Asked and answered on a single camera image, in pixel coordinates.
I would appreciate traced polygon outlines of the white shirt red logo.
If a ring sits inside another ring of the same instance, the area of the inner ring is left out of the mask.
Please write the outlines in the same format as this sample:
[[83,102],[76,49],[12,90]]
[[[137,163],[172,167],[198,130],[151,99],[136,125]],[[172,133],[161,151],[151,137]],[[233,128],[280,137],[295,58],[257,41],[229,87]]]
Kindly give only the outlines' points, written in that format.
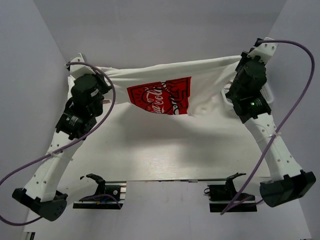
[[206,115],[216,107],[214,97],[235,77],[240,59],[234,55],[142,68],[101,67],[115,88],[104,98],[154,114]]

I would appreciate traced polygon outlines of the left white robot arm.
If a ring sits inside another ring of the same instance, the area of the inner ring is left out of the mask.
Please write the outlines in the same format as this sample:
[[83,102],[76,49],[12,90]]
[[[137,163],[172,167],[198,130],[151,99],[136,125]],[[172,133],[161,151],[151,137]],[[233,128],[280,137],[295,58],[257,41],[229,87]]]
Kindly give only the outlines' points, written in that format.
[[104,94],[110,91],[101,74],[84,74],[72,81],[71,98],[56,124],[49,158],[31,180],[12,193],[12,198],[51,222],[61,216],[67,206],[66,193],[57,190],[60,179],[77,149],[103,113]]

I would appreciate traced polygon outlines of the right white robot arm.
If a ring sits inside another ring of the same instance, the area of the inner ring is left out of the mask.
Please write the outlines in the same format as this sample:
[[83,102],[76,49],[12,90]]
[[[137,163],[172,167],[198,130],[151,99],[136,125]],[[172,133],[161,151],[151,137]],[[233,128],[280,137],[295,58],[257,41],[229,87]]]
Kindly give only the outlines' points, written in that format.
[[253,48],[242,52],[236,76],[225,95],[267,163],[271,179],[260,183],[259,192],[272,208],[303,197],[316,182],[314,173],[305,172],[293,158],[261,93],[267,82],[266,63],[273,54],[273,50]]

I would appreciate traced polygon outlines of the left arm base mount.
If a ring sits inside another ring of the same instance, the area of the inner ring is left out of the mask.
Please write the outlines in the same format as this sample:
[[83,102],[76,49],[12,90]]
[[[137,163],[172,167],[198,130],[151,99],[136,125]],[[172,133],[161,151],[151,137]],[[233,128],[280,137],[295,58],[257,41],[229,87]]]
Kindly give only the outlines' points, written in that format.
[[124,204],[127,183],[105,181],[101,176],[90,173],[81,176],[80,180],[89,179],[95,182],[95,192],[89,196],[84,196],[73,203],[73,209],[86,210],[120,210]]

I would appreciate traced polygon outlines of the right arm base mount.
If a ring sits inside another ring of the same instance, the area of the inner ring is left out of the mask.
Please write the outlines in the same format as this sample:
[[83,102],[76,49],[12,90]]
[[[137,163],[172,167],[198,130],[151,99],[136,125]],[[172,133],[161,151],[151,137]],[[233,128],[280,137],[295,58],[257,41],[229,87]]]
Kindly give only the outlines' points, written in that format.
[[[220,213],[238,193],[234,179],[246,175],[245,173],[236,173],[228,176],[222,183],[209,184],[203,191],[209,198],[209,210],[211,213]],[[241,193],[235,203],[250,197],[247,201],[231,208],[228,213],[253,213],[257,212],[256,198],[247,193]]]

